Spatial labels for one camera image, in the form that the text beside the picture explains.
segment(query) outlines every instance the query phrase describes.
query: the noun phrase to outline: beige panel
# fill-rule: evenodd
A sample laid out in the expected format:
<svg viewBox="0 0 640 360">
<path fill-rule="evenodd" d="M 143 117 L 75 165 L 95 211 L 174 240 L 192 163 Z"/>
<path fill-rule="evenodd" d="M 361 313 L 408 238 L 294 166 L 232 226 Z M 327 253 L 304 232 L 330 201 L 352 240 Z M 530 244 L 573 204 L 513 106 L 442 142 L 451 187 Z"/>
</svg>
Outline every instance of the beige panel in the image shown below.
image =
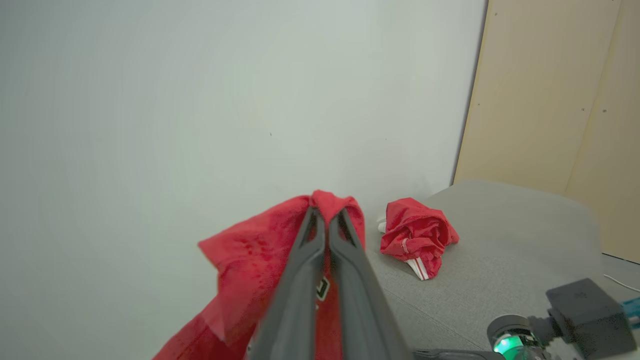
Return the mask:
<svg viewBox="0 0 640 360">
<path fill-rule="evenodd" d="M 455 181 L 563 193 L 620 0 L 493 0 Z"/>
<path fill-rule="evenodd" d="M 624 0 L 566 196 L 589 206 L 602 250 L 640 263 L 640 1 Z"/>
</svg>

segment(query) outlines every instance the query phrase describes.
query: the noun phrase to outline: gray fabric surface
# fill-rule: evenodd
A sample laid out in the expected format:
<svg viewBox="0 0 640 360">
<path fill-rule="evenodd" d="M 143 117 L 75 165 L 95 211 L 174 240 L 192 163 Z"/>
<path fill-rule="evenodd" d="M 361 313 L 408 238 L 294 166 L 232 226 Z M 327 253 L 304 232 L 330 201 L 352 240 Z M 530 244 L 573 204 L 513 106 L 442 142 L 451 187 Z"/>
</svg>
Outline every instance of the gray fabric surface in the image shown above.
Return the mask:
<svg viewBox="0 0 640 360">
<path fill-rule="evenodd" d="M 434 279 L 380 254 L 369 224 L 367 256 L 409 345 L 486 349 L 497 316 L 546 316 L 545 292 L 590 277 L 601 283 L 598 229 L 571 200 L 517 186 L 469 181 L 422 201 L 441 209 L 460 235 Z M 572 359 L 561 340 L 550 350 Z"/>
</svg>

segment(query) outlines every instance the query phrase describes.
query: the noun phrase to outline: red fabric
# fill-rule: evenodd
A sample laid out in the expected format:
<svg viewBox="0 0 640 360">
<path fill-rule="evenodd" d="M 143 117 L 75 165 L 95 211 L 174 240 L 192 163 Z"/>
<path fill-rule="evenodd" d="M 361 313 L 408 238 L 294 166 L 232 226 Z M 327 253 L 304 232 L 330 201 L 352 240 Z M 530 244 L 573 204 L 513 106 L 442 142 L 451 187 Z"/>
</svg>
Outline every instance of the red fabric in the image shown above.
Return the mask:
<svg viewBox="0 0 640 360">
<path fill-rule="evenodd" d="M 421 258 L 429 279 L 438 275 L 444 248 L 459 240 L 440 210 L 427 208 L 410 197 L 387 205 L 387 229 L 380 252 L 401 261 Z"/>
<path fill-rule="evenodd" d="M 321 190 L 287 200 L 201 241 L 202 252 L 218 269 L 218 294 L 154 359 L 242 359 L 310 206 L 320 210 L 327 227 L 346 208 L 364 247 L 364 216 L 356 200 Z M 339 360 L 342 336 L 337 285 L 328 263 L 324 268 L 330 285 L 324 300 L 317 301 L 316 359 Z"/>
</svg>

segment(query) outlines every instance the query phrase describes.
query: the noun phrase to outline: folded fabric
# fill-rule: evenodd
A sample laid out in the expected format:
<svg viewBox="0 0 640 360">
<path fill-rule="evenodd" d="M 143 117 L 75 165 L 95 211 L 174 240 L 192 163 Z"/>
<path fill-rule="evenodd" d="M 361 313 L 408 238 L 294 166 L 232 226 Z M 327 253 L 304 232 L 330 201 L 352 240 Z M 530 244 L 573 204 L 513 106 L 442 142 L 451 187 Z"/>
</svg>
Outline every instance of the folded fabric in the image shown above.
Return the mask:
<svg viewBox="0 0 640 360">
<path fill-rule="evenodd" d="M 409 264 L 420 280 L 438 275 L 445 247 L 460 240 L 442 211 L 410 197 L 387 205 L 384 226 L 380 252 Z"/>
<path fill-rule="evenodd" d="M 364 216 L 356 200 L 321 190 L 287 200 L 200 242 L 202 252 L 218 269 L 218 294 L 154 359 L 242 359 L 309 207 L 320 211 L 326 227 L 346 208 L 364 247 Z M 328 254 L 325 261 L 323 281 L 327 283 L 319 288 L 316 299 L 316 359 L 335 360 L 342 359 L 339 304 Z"/>
</svg>

